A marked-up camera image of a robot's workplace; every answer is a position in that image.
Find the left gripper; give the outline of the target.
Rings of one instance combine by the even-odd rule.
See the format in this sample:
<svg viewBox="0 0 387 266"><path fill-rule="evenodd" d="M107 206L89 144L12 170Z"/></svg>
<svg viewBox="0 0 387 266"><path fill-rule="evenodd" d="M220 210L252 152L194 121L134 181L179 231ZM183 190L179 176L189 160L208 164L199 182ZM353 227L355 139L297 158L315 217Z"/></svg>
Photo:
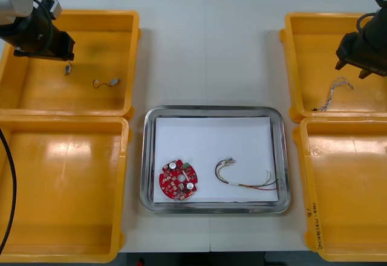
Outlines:
<svg viewBox="0 0 387 266"><path fill-rule="evenodd" d="M48 42L48 34L42 35L36 39L33 44L23 44L20 50L14 49L13 55L24 57L30 53L29 57L36 59L67 61L74 59L73 48L75 41L64 31L54 30L48 48L37 54L37 51L44 47Z"/></svg>

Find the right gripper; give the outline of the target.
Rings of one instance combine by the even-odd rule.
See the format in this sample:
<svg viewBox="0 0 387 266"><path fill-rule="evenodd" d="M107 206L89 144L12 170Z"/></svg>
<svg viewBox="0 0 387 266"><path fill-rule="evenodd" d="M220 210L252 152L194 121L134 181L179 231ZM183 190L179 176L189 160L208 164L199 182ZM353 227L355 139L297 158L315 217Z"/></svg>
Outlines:
<svg viewBox="0 0 387 266"><path fill-rule="evenodd" d="M386 48L373 49L359 33L344 35L336 50L336 56L336 70L341 70L345 65L352 65L360 69L360 79L371 74L386 76Z"/></svg>

